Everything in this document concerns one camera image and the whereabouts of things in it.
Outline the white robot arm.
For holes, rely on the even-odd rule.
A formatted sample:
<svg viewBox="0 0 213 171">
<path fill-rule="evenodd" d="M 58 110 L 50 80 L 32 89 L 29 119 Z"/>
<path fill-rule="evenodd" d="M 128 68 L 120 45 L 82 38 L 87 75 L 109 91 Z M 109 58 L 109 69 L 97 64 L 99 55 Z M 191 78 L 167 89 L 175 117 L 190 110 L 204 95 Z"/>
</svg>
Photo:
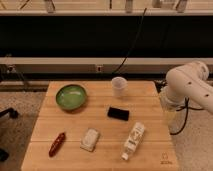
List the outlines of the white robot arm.
<svg viewBox="0 0 213 171">
<path fill-rule="evenodd" d="M 167 124 L 172 122 L 177 108 L 186 98 L 213 114 L 213 87 L 206 82 L 208 77 L 209 69 L 201 61 L 174 67 L 167 72 L 167 85 L 159 93 Z"/>
</svg>

